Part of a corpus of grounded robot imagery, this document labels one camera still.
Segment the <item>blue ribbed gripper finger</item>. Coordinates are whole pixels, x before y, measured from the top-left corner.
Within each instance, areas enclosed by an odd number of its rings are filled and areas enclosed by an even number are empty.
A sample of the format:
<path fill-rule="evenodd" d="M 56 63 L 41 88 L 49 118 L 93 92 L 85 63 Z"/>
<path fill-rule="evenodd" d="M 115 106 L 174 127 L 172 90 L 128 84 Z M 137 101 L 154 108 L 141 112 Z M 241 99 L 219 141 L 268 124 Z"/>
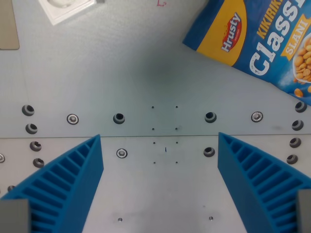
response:
<path fill-rule="evenodd" d="M 296 195 L 306 176 L 230 135 L 218 135 L 218 170 L 249 233 L 296 233 Z"/>
<path fill-rule="evenodd" d="M 80 233 L 103 170 L 96 135 L 44 165 L 2 200 L 28 200 L 33 233 Z"/>

